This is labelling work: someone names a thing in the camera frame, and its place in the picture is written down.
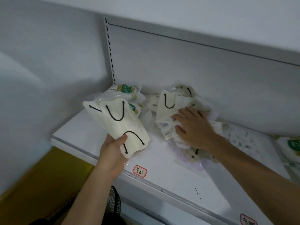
red-bordered label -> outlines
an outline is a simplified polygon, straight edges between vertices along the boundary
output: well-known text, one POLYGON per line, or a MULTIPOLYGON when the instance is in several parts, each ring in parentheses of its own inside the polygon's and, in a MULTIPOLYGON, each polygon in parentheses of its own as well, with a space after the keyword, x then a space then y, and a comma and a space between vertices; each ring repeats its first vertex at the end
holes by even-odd
POLYGON ((140 176, 140 177, 144 178, 144 177, 146 177, 147 169, 145 169, 145 168, 143 168, 139 165, 135 165, 135 167, 133 168, 132 173, 137 175, 137 176, 140 176))
POLYGON ((257 222, 254 219, 250 218, 249 216, 240 214, 240 217, 241 217, 242 225, 257 225, 257 222))

white shelf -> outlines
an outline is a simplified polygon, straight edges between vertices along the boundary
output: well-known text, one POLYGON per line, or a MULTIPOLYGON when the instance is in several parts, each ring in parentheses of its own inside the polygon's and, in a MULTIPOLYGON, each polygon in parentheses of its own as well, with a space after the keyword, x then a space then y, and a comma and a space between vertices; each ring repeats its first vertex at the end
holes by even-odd
POLYGON ((300 51, 300 0, 43 0, 222 38, 300 51))
MULTIPOLYGON (((258 224, 271 224, 221 164, 210 163, 201 175, 194 174, 174 162, 175 155, 154 123, 146 130, 151 139, 148 147, 129 160, 120 178, 207 222, 239 223, 242 213, 258 224), (135 165, 148 170, 144 179, 133 174, 135 165)), ((269 167, 288 177, 269 138, 256 134, 268 142, 269 167)), ((53 134, 52 144, 95 165, 105 137, 106 132, 82 110, 53 134)))

hand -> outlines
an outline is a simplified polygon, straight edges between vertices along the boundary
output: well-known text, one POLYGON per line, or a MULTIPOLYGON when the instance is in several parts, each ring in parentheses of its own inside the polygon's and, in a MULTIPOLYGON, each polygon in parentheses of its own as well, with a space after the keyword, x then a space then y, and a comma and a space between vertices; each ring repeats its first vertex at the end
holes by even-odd
POLYGON ((179 125, 175 126, 176 133, 188 145, 209 150, 214 147, 216 141, 221 137, 216 134, 207 120, 206 114, 191 107, 179 109, 179 113, 172 117, 179 121, 183 128, 179 125))
POLYGON ((96 165, 109 178, 115 180, 122 172, 127 159, 122 155, 120 147, 127 140, 127 135, 123 135, 117 140, 107 134, 107 137, 101 147, 100 156, 96 165))

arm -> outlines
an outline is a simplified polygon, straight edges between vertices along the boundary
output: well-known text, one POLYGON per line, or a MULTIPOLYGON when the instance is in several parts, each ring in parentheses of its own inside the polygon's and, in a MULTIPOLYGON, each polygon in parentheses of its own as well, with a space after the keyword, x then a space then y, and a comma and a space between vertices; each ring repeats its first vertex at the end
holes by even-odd
POLYGON ((249 197, 275 225, 298 224, 300 188, 251 158, 217 135, 204 113, 193 108, 180 109, 175 126, 189 145, 210 152, 230 172, 249 197))
POLYGON ((127 135, 117 140, 107 135, 101 147, 98 163, 62 225, 101 224, 112 182, 122 172, 127 161, 120 151, 120 146, 126 140, 127 135))

left hand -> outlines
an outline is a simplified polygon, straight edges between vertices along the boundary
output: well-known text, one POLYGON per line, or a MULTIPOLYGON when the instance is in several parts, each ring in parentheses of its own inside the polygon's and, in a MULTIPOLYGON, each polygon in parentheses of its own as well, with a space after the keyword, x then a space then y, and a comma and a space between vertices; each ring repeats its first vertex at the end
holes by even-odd
POLYGON ((127 140, 127 135, 123 135, 117 140, 107 134, 107 137, 101 147, 100 156, 96 165, 108 177, 115 180, 124 169, 127 159, 122 155, 120 147, 127 140))

